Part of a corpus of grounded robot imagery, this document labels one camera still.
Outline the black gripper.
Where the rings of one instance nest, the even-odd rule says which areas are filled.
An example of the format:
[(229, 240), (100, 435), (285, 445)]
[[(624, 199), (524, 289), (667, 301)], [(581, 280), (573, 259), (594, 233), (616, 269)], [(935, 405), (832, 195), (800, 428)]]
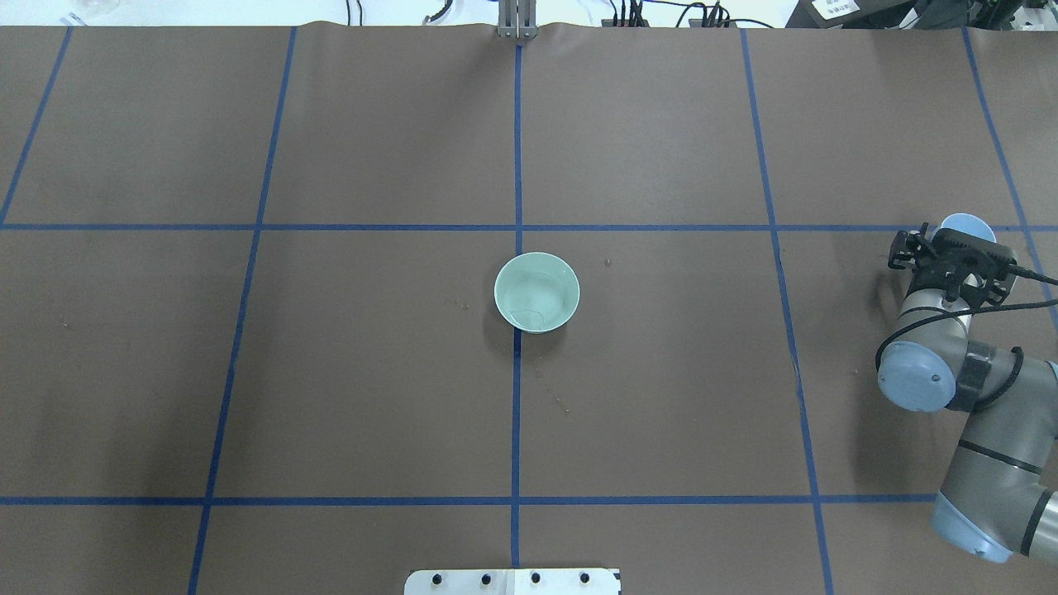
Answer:
[(936, 289), (945, 302), (971, 308), (1000, 306), (1015, 285), (1017, 254), (1006, 245), (952, 229), (899, 231), (889, 245), (888, 267), (912, 271), (908, 293)]

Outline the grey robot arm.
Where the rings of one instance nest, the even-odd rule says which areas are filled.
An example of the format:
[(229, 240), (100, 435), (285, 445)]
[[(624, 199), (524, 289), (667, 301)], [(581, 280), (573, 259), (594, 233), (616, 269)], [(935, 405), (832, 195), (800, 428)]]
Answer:
[(1009, 304), (1008, 295), (1018, 278), (1055, 280), (1022, 267), (987, 226), (899, 231), (887, 265), (912, 276), (896, 327), (875, 354), (878, 387), (902, 410), (966, 416), (931, 527), (993, 564), (1013, 555), (1054, 564), (1056, 490), (1041, 476), (1056, 444), (1056, 363), (975, 341), (970, 327), (975, 317), (1053, 306)]

